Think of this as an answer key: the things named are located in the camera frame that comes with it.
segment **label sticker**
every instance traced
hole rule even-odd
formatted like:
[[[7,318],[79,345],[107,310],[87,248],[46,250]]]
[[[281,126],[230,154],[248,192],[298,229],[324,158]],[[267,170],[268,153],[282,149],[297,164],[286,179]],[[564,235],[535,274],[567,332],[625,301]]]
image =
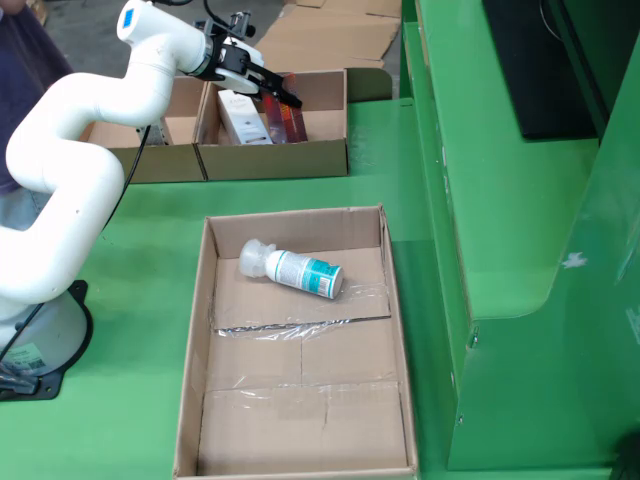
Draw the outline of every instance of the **label sticker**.
[[[2,361],[9,369],[29,373],[46,367],[42,354],[34,343],[13,347]]]
[[[337,265],[314,258],[284,252],[276,267],[276,282],[330,297],[334,279],[340,270]]]

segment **product box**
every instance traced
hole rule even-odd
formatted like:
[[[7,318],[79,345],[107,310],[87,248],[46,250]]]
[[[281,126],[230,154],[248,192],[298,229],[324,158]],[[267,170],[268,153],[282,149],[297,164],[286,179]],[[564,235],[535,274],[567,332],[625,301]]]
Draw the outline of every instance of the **product box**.
[[[238,271],[245,242],[341,265],[335,300]],[[205,220],[174,479],[409,479],[402,321],[380,207]]]
[[[205,173],[195,151],[195,132],[206,83],[191,77],[177,77],[171,103],[165,114],[172,145],[146,145],[132,183],[202,182]],[[125,175],[131,170],[140,146],[133,127],[96,122],[84,140],[111,150],[122,163]]]

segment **white robotic arm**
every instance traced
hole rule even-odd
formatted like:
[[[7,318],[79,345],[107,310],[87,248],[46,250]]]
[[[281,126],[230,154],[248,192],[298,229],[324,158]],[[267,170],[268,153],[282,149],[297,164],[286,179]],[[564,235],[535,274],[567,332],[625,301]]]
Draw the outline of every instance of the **white robotic arm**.
[[[63,317],[56,312],[123,191],[118,159],[105,148],[77,141],[85,128],[94,121],[131,127],[158,121],[178,71],[248,95],[267,89],[285,103],[301,105],[282,89],[281,77],[264,69],[257,50],[227,35],[233,33],[230,28],[217,24],[209,34],[150,2],[129,0],[117,27],[118,37],[131,46],[125,77],[77,73],[62,78],[11,137],[6,159],[13,177],[28,189],[52,194],[28,230],[0,225],[0,352],[16,340],[15,328],[33,306],[49,302],[39,313],[49,318],[38,320],[44,333],[30,328],[19,342],[30,340],[48,356],[47,368],[32,368],[32,375],[68,360],[53,339],[75,327],[56,320]],[[34,340],[38,335],[40,341]],[[79,332],[63,350],[73,354],[83,335]],[[42,352],[47,349],[50,354]]]

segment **green panel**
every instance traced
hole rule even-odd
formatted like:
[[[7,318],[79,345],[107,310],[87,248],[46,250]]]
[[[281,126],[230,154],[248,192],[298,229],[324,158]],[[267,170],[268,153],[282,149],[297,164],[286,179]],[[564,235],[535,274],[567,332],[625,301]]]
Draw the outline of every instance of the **green panel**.
[[[523,140],[481,0],[419,0],[472,318],[545,302],[595,140]]]
[[[639,81],[636,46],[549,300],[474,322],[452,468],[604,465],[640,429]]]
[[[567,252],[586,264],[562,270],[567,358],[604,452],[640,430],[640,42],[629,63]]]
[[[378,202],[393,238],[421,477],[607,477],[446,471],[451,366],[415,109],[411,100],[359,104],[349,118],[349,178],[131,187],[82,272],[96,326],[87,353],[56,400],[0,405],[2,478],[168,480],[203,217]]]

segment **open cardboard box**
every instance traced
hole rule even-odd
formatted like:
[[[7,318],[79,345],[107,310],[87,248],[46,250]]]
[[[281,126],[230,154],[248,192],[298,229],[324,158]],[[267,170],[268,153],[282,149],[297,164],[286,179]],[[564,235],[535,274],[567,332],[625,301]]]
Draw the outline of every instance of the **open cardboard box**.
[[[243,277],[256,236],[341,265],[339,296]],[[381,207],[205,220],[174,479],[415,478],[411,403]]]
[[[209,83],[196,132],[209,180],[309,178],[349,173],[347,103],[391,98],[391,79],[377,69],[296,74],[308,142],[232,145],[220,120],[218,87]],[[268,131],[262,104],[256,102]]]
[[[165,114],[173,145],[147,145],[133,176],[133,183],[202,182],[206,179],[195,151],[195,131],[206,83],[192,77],[177,77],[171,103]],[[111,150],[131,170],[140,146],[136,129],[112,123],[89,126],[84,139]]]
[[[221,125],[217,87],[177,77],[165,115],[173,145],[146,146],[133,183],[347,175],[347,101],[391,98],[391,77],[369,68],[297,75],[311,141],[241,146],[230,144]],[[83,140],[111,150],[125,174],[140,145],[135,128],[102,122],[90,125]]]

